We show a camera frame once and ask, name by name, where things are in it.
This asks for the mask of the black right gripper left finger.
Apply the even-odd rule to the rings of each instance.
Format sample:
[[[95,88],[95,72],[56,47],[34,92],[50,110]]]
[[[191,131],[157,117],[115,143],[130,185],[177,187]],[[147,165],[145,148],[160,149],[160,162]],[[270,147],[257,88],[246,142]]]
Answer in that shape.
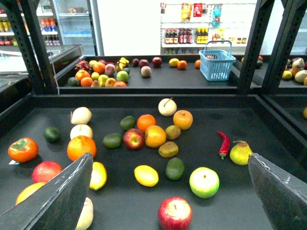
[[[85,153],[27,199],[0,217],[2,230],[73,230],[89,191],[93,169]]]

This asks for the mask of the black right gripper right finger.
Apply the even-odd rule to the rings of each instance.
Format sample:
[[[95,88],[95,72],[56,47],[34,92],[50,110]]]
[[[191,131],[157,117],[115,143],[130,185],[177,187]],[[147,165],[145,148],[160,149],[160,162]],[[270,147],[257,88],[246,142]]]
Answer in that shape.
[[[255,192],[274,230],[307,228],[307,184],[253,153],[248,171]]]

